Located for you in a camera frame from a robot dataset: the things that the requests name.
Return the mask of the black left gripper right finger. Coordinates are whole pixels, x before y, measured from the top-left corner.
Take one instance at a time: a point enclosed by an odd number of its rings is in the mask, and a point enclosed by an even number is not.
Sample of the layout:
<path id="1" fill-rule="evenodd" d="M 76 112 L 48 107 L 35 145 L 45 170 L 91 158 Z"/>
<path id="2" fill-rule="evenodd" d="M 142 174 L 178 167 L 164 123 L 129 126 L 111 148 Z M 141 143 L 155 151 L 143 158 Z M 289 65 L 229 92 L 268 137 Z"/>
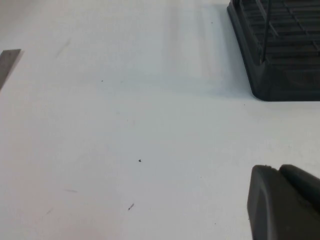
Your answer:
<path id="1" fill-rule="evenodd" d="M 284 164 L 280 173 L 311 204 L 320 203 L 320 179 L 291 164 Z"/>

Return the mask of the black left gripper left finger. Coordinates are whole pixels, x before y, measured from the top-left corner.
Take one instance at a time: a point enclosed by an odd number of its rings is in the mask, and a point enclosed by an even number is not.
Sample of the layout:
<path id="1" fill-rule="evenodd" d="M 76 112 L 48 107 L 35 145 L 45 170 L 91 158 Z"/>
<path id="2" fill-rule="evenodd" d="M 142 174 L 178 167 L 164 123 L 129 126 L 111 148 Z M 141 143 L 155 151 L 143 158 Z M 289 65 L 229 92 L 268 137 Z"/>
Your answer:
<path id="1" fill-rule="evenodd" d="M 320 203 L 306 200 L 280 173 L 280 168 L 252 168 L 247 212 L 254 240 L 320 238 Z"/>

